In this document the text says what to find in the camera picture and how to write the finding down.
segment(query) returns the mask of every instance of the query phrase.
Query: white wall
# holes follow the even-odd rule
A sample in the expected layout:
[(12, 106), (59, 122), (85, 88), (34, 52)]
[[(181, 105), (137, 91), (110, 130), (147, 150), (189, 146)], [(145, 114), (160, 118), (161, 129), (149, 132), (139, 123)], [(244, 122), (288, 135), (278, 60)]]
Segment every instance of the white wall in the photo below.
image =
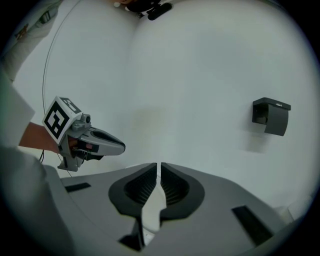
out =
[[(237, 182), (273, 207), (319, 176), (319, 74), (308, 44), (260, 1), (184, 1), (139, 23), (125, 161), (169, 162)], [(284, 137), (252, 123), (262, 97), (292, 106)]]
[[(41, 41), (22, 65), (14, 86), (35, 110), (32, 121), (43, 119), (42, 82), (50, 44), (59, 25), (79, 0), (64, 0), (50, 34)], [(92, 124), (123, 137), (122, 109), (125, 67), (139, 19), (132, 13), (114, 8), (106, 0), (81, 0), (64, 22), (54, 43), (45, 80), (46, 107), (56, 95), (72, 99), (91, 114)], [(40, 157), (41, 150), (20, 147)], [(60, 160), (46, 151), (44, 164), (58, 166)], [(85, 162), (78, 173), (85, 175), (125, 167), (116, 157)], [(58, 170), (60, 177), (68, 177)]]
[[(235, 181), (273, 207), (309, 195), (319, 176), (320, 79), (294, 23), (244, 0), (183, 1), (137, 22), (103, 0), (82, 0), (55, 42), (46, 104), (67, 96), (126, 144), (124, 154), (85, 162), (72, 175), (169, 162)], [(36, 123), (52, 38), (15, 82)], [(292, 105), (284, 137), (251, 122), (252, 102), (262, 97)]]

